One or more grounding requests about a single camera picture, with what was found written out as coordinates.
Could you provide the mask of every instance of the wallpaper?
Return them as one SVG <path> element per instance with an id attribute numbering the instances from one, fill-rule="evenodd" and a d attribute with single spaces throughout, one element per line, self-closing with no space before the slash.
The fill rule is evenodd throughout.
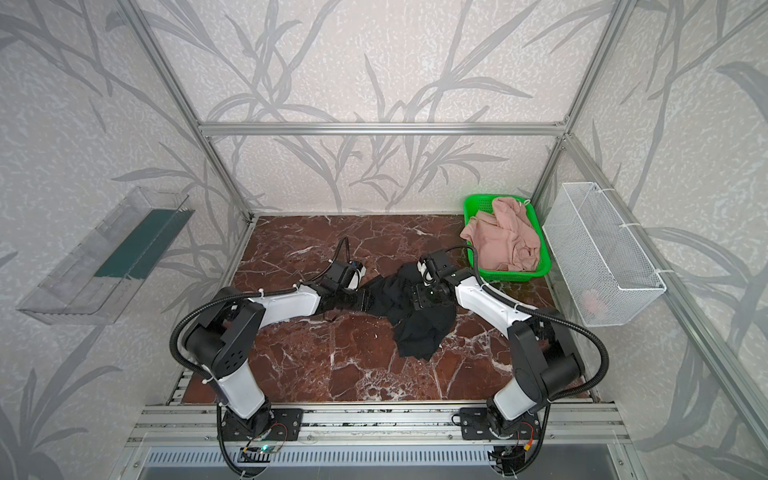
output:
<path id="1" fill-rule="evenodd" d="M 469 194 L 530 198 L 553 137 L 221 137 L 253 211 L 461 213 Z"/>
<path id="2" fill-rule="evenodd" d="M 767 14 L 636 10 L 577 129 L 766 394 Z"/>
<path id="3" fill-rule="evenodd" d="M 613 0 L 141 0 L 205 121 L 560 121 Z"/>
<path id="4" fill-rule="evenodd" d="M 172 325 L 212 293 L 246 227 L 115 6 L 0 2 L 0 477 L 107 478 L 164 402 Z M 114 325 L 15 310 L 135 186 L 195 210 Z"/>
<path id="5" fill-rule="evenodd" d="M 538 208 L 545 216 L 562 182 L 585 181 L 563 155 Z M 548 276 L 566 318 L 578 311 L 556 261 Z M 710 374 L 663 298 L 624 326 L 594 329 L 611 358 L 597 387 L 616 402 L 650 479 L 768 478 L 768 458 Z M 588 376 L 600 363 L 597 350 L 576 335 Z"/>

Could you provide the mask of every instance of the brown marble surface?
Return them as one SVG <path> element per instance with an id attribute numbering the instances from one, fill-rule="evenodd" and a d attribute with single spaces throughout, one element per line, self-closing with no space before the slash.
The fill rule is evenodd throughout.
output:
<path id="1" fill-rule="evenodd" d="M 345 235 L 351 257 L 368 270 L 366 282 L 424 253 L 463 243 L 458 236 L 463 226 L 460 216 L 261 217 L 233 285 L 275 290 L 311 278 Z M 462 250 L 452 254 L 467 265 Z M 503 283 L 502 289 L 524 303 L 552 305 L 544 279 Z M 487 399 L 512 377 L 506 339 L 462 308 L 429 362 L 400 358 L 386 319 L 343 313 L 327 321 L 334 316 L 295 319 L 259 331 L 250 368 L 272 402 Z M 213 390 L 193 377 L 184 402 L 213 400 Z"/>

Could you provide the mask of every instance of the pink cloth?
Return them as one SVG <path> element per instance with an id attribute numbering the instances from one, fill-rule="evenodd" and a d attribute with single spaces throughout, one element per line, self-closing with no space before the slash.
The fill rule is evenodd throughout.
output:
<path id="1" fill-rule="evenodd" d="M 536 271 L 541 239 L 528 220 L 525 205 L 512 197 L 496 197 L 491 205 L 493 214 L 479 210 L 461 235 L 478 249 L 480 268 Z"/>

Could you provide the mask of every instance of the green basket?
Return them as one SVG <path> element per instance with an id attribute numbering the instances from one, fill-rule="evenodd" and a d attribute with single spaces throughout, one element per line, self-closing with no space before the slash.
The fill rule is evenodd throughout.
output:
<path id="1" fill-rule="evenodd" d="M 516 195 L 491 195 L 491 194 L 479 194 L 470 195 L 464 200 L 464 225 L 469 223 L 469 218 L 475 216 L 478 210 L 493 213 L 493 207 L 491 202 L 496 197 L 512 197 L 525 201 L 525 198 L 518 197 Z M 528 212 L 528 219 L 531 221 L 533 229 L 538 233 L 538 237 L 541 238 L 541 258 L 538 261 L 538 267 L 535 272 L 502 272 L 498 270 L 483 270 L 480 269 L 480 276 L 488 281 L 501 280 L 505 282 L 527 282 L 531 278 L 537 276 L 544 276 L 549 272 L 552 264 L 549 260 L 549 252 L 547 251 L 547 244 L 544 242 L 544 234 L 541 232 L 541 226 L 538 224 L 538 218 L 536 218 L 536 212 L 534 212 L 531 204 L 525 206 Z M 469 264 L 474 266 L 474 260 L 472 259 L 472 251 L 467 251 L 467 257 L 469 258 Z"/>

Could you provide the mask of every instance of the white metal basket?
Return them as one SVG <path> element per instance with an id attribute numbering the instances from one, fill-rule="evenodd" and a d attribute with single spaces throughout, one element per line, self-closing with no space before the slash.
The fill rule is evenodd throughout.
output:
<path id="1" fill-rule="evenodd" d="M 543 229 L 587 326 L 624 325 L 667 290 L 595 183 L 562 184 Z"/>

